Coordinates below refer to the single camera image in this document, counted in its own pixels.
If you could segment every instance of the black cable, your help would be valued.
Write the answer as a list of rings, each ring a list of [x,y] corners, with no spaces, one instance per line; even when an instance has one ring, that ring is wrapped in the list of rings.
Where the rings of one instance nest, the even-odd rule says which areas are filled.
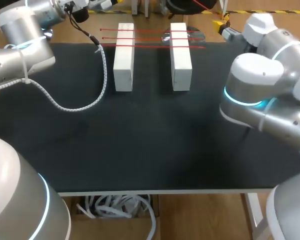
[[[69,20],[70,20],[71,25],[72,25],[75,29],[79,30],[79,31],[82,32],[84,35],[86,35],[88,38],[90,38],[90,40],[91,40],[95,45],[98,46],[98,45],[100,44],[100,42],[98,41],[98,39],[97,39],[95,36],[93,36],[93,35],[91,35],[90,33],[88,33],[87,31],[83,30],[83,29],[78,25],[78,23],[76,22],[76,20],[73,18],[73,15],[72,15],[73,8],[74,8],[73,5],[68,5],[68,4],[66,4],[66,5],[64,6],[64,11],[65,11],[65,12],[67,13],[67,15],[69,16]]]

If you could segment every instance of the tangled white cable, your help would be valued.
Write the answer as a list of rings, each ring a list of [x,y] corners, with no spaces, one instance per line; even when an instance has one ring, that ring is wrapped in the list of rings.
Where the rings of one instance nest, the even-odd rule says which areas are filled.
[[[152,226],[146,240],[151,240],[156,232],[156,216],[153,208],[151,207],[150,195],[148,195],[148,200],[144,199],[139,195],[102,195],[95,201],[96,196],[85,196],[84,205],[85,209],[77,204],[77,208],[82,211],[91,219],[95,218],[132,218],[134,217],[141,206],[144,203],[146,208],[149,210]],[[127,208],[127,204],[133,204],[133,207]]]
[[[12,85],[15,85],[17,83],[26,83],[26,84],[33,84],[35,85],[40,91],[43,92],[43,94],[49,99],[49,101],[58,109],[62,110],[62,111],[65,111],[65,112],[81,112],[81,111],[84,111],[86,109],[89,109],[91,107],[93,107],[94,105],[96,105],[100,100],[101,98],[104,96],[105,94],[105,91],[106,91],[106,88],[107,88],[107,81],[108,81],[108,73],[107,73],[107,62],[106,62],[106,55],[105,55],[105,52],[104,52],[104,48],[101,46],[101,44],[98,46],[98,50],[96,51],[97,52],[101,52],[101,57],[102,57],[102,64],[103,64],[103,86],[102,86],[102,89],[101,89],[101,92],[99,94],[99,96],[97,97],[97,99],[95,101],[93,101],[92,103],[86,105],[86,106],[83,106],[83,107],[79,107],[79,108],[66,108],[66,107],[63,107],[61,105],[59,105],[54,99],[53,97],[47,92],[47,90],[41,86],[38,82],[28,78],[28,71],[27,71],[27,65],[26,65],[26,61],[25,61],[25,58],[24,58],[24,55],[22,53],[22,51],[18,48],[18,46],[14,45],[14,44],[8,44],[6,45],[4,48],[6,49],[7,47],[9,46],[12,46],[14,48],[16,48],[21,56],[21,61],[22,61],[22,65],[23,65],[23,72],[24,72],[24,78],[21,78],[21,79],[16,79],[16,80],[13,80],[13,81],[10,81],[10,82],[7,82],[7,83],[4,83],[4,84],[1,84],[0,85],[0,90],[1,89],[5,89],[7,87],[10,87]]]

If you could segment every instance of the yellow object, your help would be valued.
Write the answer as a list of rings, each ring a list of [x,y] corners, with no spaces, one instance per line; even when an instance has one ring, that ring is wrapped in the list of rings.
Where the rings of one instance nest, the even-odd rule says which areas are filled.
[[[222,21],[215,21],[212,20],[213,28],[216,30],[216,32],[219,32],[220,27],[224,24]]]

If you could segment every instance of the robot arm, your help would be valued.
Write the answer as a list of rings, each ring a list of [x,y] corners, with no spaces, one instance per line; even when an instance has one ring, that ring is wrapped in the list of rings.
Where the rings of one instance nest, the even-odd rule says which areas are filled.
[[[44,29],[66,18],[71,6],[74,18],[85,21],[88,10],[105,10],[116,0],[20,0],[0,9],[0,29],[11,46],[0,49],[0,85],[42,71],[55,63]]]
[[[232,63],[220,104],[222,116],[300,151],[300,41],[278,29],[270,14],[253,14],[242,37],[253,51]],[[282,99],[288,95],[293,99]]]

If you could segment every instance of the black table mat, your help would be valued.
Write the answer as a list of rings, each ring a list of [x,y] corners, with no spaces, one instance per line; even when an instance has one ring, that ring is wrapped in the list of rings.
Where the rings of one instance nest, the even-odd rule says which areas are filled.
[[[62,112],[33,85],[0,91],[0,138],[58,192],[260,189],[300,172],[300,154],[270,135],[224,120],[220,97],[243,48],[191,49],[188,92],[173,92],[169,49],[136,48],[133,92],[116,92],[115,48],[105,47],[101,102]],[[103,82],[92,44],[52,44],[56,64],[32,78],[64,107],[92,102]]]

